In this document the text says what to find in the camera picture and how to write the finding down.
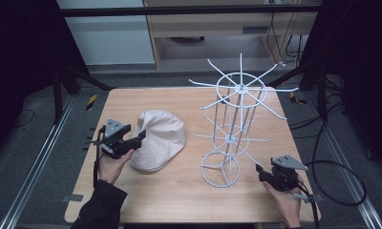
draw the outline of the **gray floor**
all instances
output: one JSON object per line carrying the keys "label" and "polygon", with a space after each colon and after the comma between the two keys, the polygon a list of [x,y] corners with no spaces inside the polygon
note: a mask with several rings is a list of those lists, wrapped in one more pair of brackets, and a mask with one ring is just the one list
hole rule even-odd
{"label": "gray floor", "polygon": [[[241,53],[246,73],[258,75],[272,66],[264,44],[258,37],[205,37],[202,42],[177,38],[164,41],[158,70],[98,73],[93,77],[119,88],[193,86],[188,79],[216,82],[220,76],[206,59],[209,58],[225,73],[235,72],[239,70]],[[292,68],[293,62],[285,67],[277,67],[264,81],[270,82]],[[338,76],[329,77],[338,81]],[[297,75],[280,87],[295,87],[299,80],[300,76]],[[89,141],[108,96],[108,92],[85,81],[79,80],[79,83],[82,88],[79,95],[64,94],[64,101],[72,101],[73,106],[49,157],[45,158],[46,163],[40,176],[28,193],[29,198],[23,203],[24,210],[17,215],[17,227],[69,227],[69,223],[64,220],[67,203],[61,199],[73,191]],[[95,105],[90,111],[86,111],[89,98],[93,94],[97,95]],[[297,99],[307,101],[307,105],[291,101],[289,94],[279,93],[279,96],[289,125],[317,116],[311,105],[314,104],[311,101],[316,96],[315,89],[295,94]],[[329,106],[339,102],[338,96],[331,97]],[[342,105],[329,112],[328,126],[320,137],[316,159],[328,159],[348,165],[364,181],[368,198],[360,206],[349,207],[325,197],[325,200],[319,202],[322,213],[321,228],[382,228],[382,164],[377,160],[367,159],[362,140],[345,115],[344,109]],[[0,149],[0,222],[11,208],[52,131],[53,118],[52,87],[26,98],[24,111]],[[321,121],[317,120],[307,127],[292,131],[304,163],[311,162],[316,144],[316,137],[313,135],[318,134],[320,127]],[[342,202],[354,202],[362,196],[356,179],[347,175],[346,170],[328,164],[316,164],[315,167],[320,186],[333,198]],[[311,171],[308,172],[308,177],[314,193],[320,194]],[[262,226],[280,228],[279,223]],[[313,228],[313,225],[306,224],[306,227]]]}

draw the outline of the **wooden table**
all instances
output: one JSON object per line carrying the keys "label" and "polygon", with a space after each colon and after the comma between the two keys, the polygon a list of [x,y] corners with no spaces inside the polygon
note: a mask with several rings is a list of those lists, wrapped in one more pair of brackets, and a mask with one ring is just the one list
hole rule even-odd
{"label": "wooden table", "polygon": [[[213,150],[209,138],[212,124],[205,117],[215,108],[200,110],[216,98],[209,88],[145,88],[115,89],[107,98],[97,129],[107,118],[132,124],[133,130],[142,112],[159,109],[171,112],[184,122],[187,141],[184,148],[161,170],[144,174],[128,163],[116,187],[128,193],[121,209],[121,222],[131,223],[195,223],[195,222],[278,222],[282,218],[271,196],[259,181],[254,162],[246,155],[238,156],[242,168],[239,180],[230,187],[208,184],[201,174],[202,156]],[[268,93],[265,104],[284,115],[276,93]],[[270,158],[289,154],[300,160],[287,122],[259,106],[257,120],[250,129],[250,138],[269,138],[268,142],[252,142],[248,153],[270,171]],[[83,195],[81,202],[71,201],[65,220],[73,222],[81,206],[93,192],[93,164],[96,147],[91,146],[78,177],[74,194]],[[303,171],[297,171],[308,185]],[[309,204],[302,204],[302,221],[313,221]]]}

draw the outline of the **black metal bar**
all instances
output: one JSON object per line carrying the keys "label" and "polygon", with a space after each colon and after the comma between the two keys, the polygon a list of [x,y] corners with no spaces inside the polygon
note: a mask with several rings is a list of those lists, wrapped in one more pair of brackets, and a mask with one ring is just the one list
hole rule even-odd
{"label": "black metal bar", "polygon": [[300,5],[227,5],[189,7],[146,7],[146,8],[106,8],[106,9],[65,9],[39,10],[36,15],[63,17],[133,16],[168,14],[210,14],[210,13],[258,13],[258,12],[307,12],[319,11],[322,4]]}

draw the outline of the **person's left hand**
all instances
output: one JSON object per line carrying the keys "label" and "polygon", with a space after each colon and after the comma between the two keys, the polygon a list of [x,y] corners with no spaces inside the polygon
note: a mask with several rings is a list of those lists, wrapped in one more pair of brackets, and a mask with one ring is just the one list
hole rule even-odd
{"label": "person's left hand", "polygon": [[98,167],[99,179],[114,185],[122,172],[123,166],[132,157],[134,152],[134,150],[129,150],[128,153],[120,159],[113,159],[101,153]]}

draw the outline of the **white wall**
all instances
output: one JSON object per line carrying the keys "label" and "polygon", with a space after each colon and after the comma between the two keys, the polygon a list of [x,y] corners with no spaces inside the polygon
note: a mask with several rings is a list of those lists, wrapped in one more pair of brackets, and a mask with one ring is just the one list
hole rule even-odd
{"label": "white wall", "polygon": [[[57,0],[61,9],[143,7],[142,0]],[[85,63],[155,64],[145,16],[68,17]]]}

